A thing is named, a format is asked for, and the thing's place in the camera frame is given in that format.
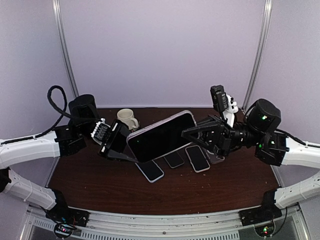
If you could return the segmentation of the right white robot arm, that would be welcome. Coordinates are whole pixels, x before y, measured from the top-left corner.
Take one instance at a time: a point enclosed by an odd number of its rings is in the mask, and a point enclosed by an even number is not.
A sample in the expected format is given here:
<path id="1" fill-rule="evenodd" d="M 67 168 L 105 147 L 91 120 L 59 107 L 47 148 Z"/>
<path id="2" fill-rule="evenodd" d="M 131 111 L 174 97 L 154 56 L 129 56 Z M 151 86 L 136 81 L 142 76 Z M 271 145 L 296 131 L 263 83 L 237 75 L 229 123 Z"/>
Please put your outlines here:
<path id="1" fill-rule="evenodd" d="M 229 125 L 226 116 L 208 116 L 182 137 L 217 156 L 226 157 L 241 147 L 254 147 L 254 155 L 271 166 L 320 167 L 320 145 L 303 141 L 278 128 L 281 111 L 266 99 L 258 99 L 243 122 Z"/>

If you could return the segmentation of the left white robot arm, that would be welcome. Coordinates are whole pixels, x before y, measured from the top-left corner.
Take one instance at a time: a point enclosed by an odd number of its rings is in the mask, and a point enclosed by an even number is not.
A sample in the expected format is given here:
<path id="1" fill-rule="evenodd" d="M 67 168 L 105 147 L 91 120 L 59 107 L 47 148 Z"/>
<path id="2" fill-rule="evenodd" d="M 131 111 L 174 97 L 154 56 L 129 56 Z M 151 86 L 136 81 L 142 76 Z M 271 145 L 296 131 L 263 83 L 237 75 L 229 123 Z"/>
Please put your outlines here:
<path id="1" fill-rule="evenodd" d="M 84 149 L 86 137 L 100 147 L 99 154 L 107 159 L 132 161 L 123 153 L 126 138 L 131 133 L 128 126 L 116 119 L 111 125 L 101 118 L 91 94 L 83 94 L 59 108 L 51 97 L 49 103 L 69 118 L 67 125 L 55 123 L 43 133 L 1 140 L 0 142 L 0 191 L 8 193 L 52 212 L 61 222 L 72 218 L 61 191 L 42 187 L 17 174 L 11 166 L 43 158 L 61 158 L 74 155 Z"/>

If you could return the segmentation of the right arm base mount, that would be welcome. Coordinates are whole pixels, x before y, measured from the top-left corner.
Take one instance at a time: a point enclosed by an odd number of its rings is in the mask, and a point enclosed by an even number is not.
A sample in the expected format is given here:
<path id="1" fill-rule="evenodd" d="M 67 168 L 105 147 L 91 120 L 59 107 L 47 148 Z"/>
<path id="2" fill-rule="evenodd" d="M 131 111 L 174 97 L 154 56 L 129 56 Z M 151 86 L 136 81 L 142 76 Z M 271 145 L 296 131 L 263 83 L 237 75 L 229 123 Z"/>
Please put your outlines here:
<path id="1" fill-rule="evenodd" d="M 258 226 L 255 232 L 263 238 L 271 238 L 279 231 L 276 231 L 275 219 L 282 216 L 282 210 L 276 206 L 276 189 L 266 191 L 263 194 L 260 206 L 240 210 L 239 218 L 242 226 L 256 225 L 270 222 L 265 226 Z"/>

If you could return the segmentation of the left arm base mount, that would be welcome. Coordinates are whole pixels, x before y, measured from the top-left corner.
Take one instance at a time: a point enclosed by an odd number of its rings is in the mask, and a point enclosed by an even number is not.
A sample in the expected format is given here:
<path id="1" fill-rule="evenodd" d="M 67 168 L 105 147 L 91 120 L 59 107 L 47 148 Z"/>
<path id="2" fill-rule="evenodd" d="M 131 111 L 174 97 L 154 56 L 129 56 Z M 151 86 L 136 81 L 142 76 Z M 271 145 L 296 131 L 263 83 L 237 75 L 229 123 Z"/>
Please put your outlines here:
<path id="1" fill-rule="evenodd" d="M 45 216 L 55 223 L 53 233 L 58 239 L 70 237 L 77 227 L 86 227 L 90 213 L 86 210 L 70 208 L 61 191 L 50 189 L 53 192 L 55 205 L 47 210 Z"/>

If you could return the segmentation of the clear phone case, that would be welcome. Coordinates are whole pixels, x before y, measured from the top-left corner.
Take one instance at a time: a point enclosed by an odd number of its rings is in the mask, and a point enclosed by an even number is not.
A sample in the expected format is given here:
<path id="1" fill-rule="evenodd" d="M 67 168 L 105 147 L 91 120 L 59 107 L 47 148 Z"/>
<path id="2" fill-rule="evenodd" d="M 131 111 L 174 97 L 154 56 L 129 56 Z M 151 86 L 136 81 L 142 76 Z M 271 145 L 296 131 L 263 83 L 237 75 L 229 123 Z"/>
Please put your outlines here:
<path id="1" fill-rule="evenodd" d="M 225 160 L 224 156 L 215 155 L 214 153 L 210 152 L 207 149 L 204 149 L 204 153 L 205 153 L 205 155 L 207 157 L 207 160 L 212 165 L 222 163 Z"/>

